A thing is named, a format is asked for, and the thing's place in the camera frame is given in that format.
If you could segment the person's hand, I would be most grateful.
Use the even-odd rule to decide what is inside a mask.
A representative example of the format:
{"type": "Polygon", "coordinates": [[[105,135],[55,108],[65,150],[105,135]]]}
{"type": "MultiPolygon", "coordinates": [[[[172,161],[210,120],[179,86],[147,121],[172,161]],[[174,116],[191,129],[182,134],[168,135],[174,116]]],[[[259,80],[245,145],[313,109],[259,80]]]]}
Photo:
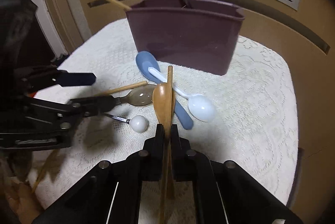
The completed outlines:
{"type": "Polygon", "coordinates": [[[13,175],[7,162],[1,158],[1,197],[20,223],[33,223],[44,212],[27,181],[27,174],[13,175]]]}

